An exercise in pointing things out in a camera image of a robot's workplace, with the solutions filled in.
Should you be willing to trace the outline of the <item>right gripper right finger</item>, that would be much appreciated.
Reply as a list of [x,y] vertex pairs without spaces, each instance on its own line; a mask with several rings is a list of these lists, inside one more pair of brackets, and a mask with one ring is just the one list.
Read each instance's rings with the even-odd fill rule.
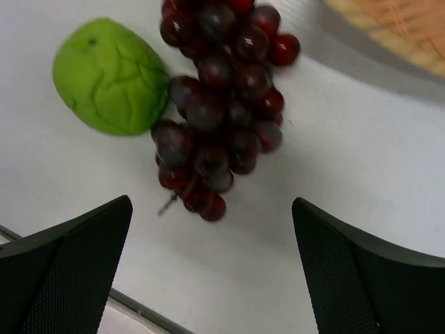
[[319,333],[444,332],[444,258],[385,241],[303,198],[292,216]]

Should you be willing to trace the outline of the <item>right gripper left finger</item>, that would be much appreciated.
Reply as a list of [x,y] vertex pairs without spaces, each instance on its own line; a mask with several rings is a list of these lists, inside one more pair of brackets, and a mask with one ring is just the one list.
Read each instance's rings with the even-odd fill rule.
[[120,196],[1,245],[2,333],[96,333],[133,207]]

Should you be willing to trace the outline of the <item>green fake fruit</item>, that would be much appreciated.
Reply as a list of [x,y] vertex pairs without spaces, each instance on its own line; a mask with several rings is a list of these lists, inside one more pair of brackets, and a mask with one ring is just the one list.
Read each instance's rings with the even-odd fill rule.
[[150,130],[170,98],[160,56],[139,35],[107,17],[80,26],[52,65],[57,93],[87,126],[114,136]]

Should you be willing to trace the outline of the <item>red fake grape bunch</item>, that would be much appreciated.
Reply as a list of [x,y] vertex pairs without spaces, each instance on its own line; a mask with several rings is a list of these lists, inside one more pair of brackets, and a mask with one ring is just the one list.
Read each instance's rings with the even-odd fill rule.
[[300,42],[280,31],[276,7],[255,1],[164,1],[161,37],[197,74],[168,84],[181,122],[152,130],[159,183],[210,223],[227,210],[223,194],[282,143],[285,100],[273,71],[292,66]]

